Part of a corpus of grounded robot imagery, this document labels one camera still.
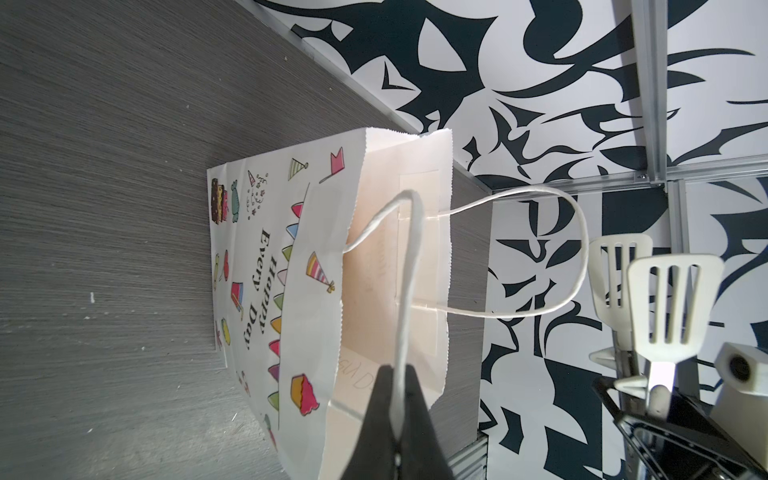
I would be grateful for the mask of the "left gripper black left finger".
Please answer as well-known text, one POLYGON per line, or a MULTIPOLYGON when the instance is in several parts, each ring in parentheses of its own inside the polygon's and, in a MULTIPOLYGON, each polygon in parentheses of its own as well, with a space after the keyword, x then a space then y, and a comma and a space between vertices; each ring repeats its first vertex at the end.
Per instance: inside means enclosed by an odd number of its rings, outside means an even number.
POLYGON ((397 442, 390 421, 393 368, 377 372, 357 444, 343 472, 342 480, 392 480, 397 477, 397 442))

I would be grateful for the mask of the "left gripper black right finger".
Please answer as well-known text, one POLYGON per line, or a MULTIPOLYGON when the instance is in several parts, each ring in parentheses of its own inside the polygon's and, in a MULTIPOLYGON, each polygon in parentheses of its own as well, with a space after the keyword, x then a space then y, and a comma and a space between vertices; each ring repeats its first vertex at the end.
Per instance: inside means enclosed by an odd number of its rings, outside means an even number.
POLYGON ((439 445, 416 370, 405 370, 405 418, 399 440, 399 479, 452 480, 453 472, 439 445))

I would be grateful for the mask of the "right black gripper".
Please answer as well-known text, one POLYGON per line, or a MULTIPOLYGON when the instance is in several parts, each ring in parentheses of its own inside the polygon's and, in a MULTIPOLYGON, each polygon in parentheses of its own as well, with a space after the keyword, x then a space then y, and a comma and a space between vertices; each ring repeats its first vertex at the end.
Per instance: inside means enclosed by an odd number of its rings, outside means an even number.
POLYGON ((625 477, 765 479, 766 468, 701 402, 673 394, 677 365, 704 344, 724 262, 711 254, 652 253, 653 240, 642 233, 601 236, 589 245, 594 310, 613 338, 611 347, 589 359, 608 369, 637 370, 635 351, 647 362, 644 377, 600 377, 592 384, 623 437, 625 477), (643 398, 647 416, 621 409, 611 398, 614 383, 643 398))

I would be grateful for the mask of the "white paper gift bag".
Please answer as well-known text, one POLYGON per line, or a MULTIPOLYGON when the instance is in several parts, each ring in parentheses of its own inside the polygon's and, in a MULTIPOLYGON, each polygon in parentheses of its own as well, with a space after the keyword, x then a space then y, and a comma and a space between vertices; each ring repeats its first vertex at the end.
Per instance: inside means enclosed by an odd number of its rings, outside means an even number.
POLYGON ((449 360, 453 137, 362 128, 207 172, 218 348, 293 479, 341 479, 381 366, 449 360))

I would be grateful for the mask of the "aluminium cage frame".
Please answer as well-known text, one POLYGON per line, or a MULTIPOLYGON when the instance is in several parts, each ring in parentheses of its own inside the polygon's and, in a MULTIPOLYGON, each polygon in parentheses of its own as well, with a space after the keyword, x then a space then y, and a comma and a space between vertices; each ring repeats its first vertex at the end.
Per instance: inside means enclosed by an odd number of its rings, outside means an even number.
POLYGON ((763 1, 252 1, 249 8, 419 133, 452 131, 496 190, 720 175, 690 248, 767 247, 763 1))

